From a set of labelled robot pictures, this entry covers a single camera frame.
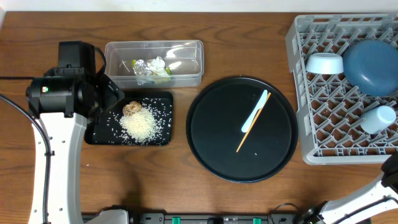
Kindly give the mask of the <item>light blue plastic knife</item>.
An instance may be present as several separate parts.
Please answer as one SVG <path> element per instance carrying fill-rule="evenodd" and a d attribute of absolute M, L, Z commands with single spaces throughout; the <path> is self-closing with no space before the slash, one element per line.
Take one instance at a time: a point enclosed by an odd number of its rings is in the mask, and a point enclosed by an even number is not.
<path fill-rule="evenodd" d="M 247 120 L 245 121 L 245 123 L 241 127 L 241 131 L 243 133 L 248 132 L 249 127 L 251 126 L 252 122 L 254 121 L 255 115 L 265 105 L 265 103 L 267 101 L 267 97 L 268 97 L 268 91 L 264 90 L 262 92 L 262 95 L 259 98 L 257 104 L 255 105 L 254 109 L 252 110 L 251 114 L 249 115 L 249 117 L 247 118 Z"/>

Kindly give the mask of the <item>light blue cup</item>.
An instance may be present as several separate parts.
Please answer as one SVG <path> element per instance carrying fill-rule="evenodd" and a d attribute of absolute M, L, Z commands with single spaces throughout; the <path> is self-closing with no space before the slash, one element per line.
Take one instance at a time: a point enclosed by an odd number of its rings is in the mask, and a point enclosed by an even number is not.
<path fill-rule="evenodd" d="M 361 115 L 363 122 L 360 124 L 364 132 L 377 134 L 392 125 L 396 120 L 396 112 L 390 106 L 378 106 Z"/>

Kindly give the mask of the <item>light blue bowl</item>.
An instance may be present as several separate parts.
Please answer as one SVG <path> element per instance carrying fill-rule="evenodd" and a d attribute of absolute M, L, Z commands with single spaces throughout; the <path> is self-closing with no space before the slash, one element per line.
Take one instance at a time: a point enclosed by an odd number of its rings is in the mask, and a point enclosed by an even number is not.
<path fill-rule="evenodd" d="M 343 73 L 343 58 L 333 53 L 311 54 L 305 66 L 307 72 L 325 75 Z"/>

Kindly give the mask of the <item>wooden chopstick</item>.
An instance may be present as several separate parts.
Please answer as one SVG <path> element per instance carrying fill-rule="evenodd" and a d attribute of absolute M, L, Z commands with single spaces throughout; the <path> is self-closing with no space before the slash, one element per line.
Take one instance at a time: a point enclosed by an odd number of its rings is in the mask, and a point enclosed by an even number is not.
<path fill-rule="evenodd" d="M 267 101 L 268 101 L 268 99 L 269 99 L 270 95 L 271 95 L 271 93 L 270 93 L 270 92 L 268 92 Z M 259 115 L 260 115 L 260 113 L 261 113 L 261 111 L 262 111 L 263 107 L 262 107 L 262 108 L 261 108 L 261 109 L 260 109 L 260 110 L 257 112 L 257 114 L 255 115 L 255 117 L 254 117 L 254 121 L 252 122 L 251 126 L 249 127 L 249 130 L 248 130 L 248 132 L 244 133 L 244 137 L 242 138 L 241 142 L 239 143 L 239 146 L 238 146 L 238 148 L 237 148 L 236 152 L 239 152 L 240 148 L 241 148 L 241 147 L 242 147 L 242 145 L 244 144 L 244 142 L 245 142 L 245 140 L 246 140 L 246 138 L 247 138 L 247 136 L 248 136 L 248 134 L 249 134 L 250 130 L 252 129 L 252 127 L 254 126 L 254 123 L 255 123 L 255 122 L 256 122 L 256 120 L 258 119 L 258 117 L 259 117 Z"/>

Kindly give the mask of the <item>white tissue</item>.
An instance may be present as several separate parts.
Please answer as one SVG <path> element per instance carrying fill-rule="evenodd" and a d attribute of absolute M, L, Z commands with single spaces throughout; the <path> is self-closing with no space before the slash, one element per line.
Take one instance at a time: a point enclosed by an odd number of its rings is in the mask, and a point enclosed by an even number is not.
<path fill-rule="evenodd" d="M 165 62 L 161 57 L 156 57 L 147 61 L 147 66 L 153 75 L 167 76 Z"/>

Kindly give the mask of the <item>yellow snack wrapper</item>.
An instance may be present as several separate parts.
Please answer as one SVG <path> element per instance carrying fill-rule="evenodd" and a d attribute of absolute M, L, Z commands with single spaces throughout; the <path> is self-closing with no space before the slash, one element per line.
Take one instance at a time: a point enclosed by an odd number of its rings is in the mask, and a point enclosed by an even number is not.
<path fill-rule="evenodd" d="M 147 66 L 147 60 L 132 60 L 132 69 L 137 77 L 138 85 L 160 84 L 171 79 L 171 71 L 169 67 L 166 67 L 169 75 L 153 75 Z"/>

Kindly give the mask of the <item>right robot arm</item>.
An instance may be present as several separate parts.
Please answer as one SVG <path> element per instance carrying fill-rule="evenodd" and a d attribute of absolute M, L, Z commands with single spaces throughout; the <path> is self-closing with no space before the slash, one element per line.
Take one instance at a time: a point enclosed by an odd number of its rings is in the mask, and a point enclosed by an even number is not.
<path fill-rule="evenodd" d="M 397 208 L 397 154 L 381 167 L 370 184 L 339 200 L 325 201 L 296 218 L 295 223 L 359 223 Z"/>

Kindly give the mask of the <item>blue plate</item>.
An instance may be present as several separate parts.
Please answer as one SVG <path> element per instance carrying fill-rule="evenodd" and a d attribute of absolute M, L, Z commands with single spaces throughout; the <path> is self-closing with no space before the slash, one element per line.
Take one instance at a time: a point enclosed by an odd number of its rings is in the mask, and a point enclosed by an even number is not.
<path fill-rule="evenodd" d="M 343 55 L 344 75 L 370 96 L 389 96 L 397 90 L 397 49 L 380 40 L 363 40 Z"/>

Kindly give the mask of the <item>brown mushroom food scrap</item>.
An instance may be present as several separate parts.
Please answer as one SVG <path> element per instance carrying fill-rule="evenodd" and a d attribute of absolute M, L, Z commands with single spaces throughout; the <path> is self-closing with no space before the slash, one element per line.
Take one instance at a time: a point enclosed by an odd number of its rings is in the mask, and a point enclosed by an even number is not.
<path fill-rule="evenodd" d="M 142 109 L 142 105 L 137 101 L 131 101 L 129 104 L 123 106 L 123 115 L 132 116 Z"/>

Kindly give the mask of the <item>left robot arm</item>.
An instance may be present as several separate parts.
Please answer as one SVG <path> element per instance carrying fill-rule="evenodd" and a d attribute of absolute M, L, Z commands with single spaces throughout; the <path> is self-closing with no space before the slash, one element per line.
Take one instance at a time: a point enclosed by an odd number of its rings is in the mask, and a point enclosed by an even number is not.
<path fill-rule="evenodd" d="M 124 98 L 106 75 L 46 75 L 26 91 L 35 137 L 29 223 L 83 223 L 80 160 L 87 124 Z"/>

